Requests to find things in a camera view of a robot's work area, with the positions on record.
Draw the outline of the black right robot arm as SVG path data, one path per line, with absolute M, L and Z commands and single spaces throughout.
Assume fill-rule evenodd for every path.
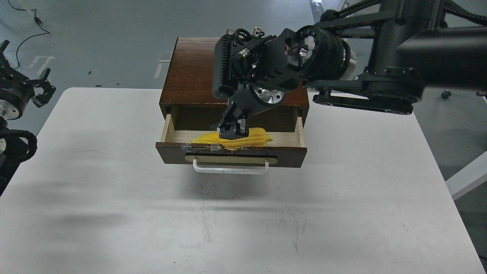
M 211 126 L 249 136 L 246 120 L 277 108 L 300 84 L 321 105 L 409 115 L 426 87 L 486 97 L 486 17 L 451 0 L 364 0 L 297 31 L 237 29 L 215 46 Z

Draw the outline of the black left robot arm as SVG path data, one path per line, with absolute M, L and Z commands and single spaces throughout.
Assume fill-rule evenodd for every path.
M 8 40 L 0 49 L 0 193 L 3 194 L 19 165 L 32 158 L 38 149 L 37 137 L 29 131 L 9 129 L 8 121 L 22 117 L 29 101 L 40 108 L 56 91 L 46 68 L 39 79 L 29 79 L 12 68 L 4 56 Z

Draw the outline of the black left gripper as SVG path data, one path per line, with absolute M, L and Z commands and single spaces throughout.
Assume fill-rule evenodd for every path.
M 39 79 L 30 80 L 31 85 L 43 90 L 42 94 L 35 95 L 33 87 L 26 85 L 29 78 L 12 68 L 5 58 L 3 52 L 9 43 L 4 40 L 0 48 L 0 115 L 5 120 L 14 120 L 22 117 L 31 98 L 38 108 L 48 104 L 56 87 L 48 80 L 51 69 L 45 68 Z

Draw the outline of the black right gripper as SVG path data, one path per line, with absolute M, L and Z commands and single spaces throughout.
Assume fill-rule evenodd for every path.
M 215 46 L 213 96 L 228 100 L 221 119 L 210 126 L 221 139 L 249 136 L 246 119 L 276 108 L 298 88 L 303 38 L 285 29 L 279 36 L 237 29 Z

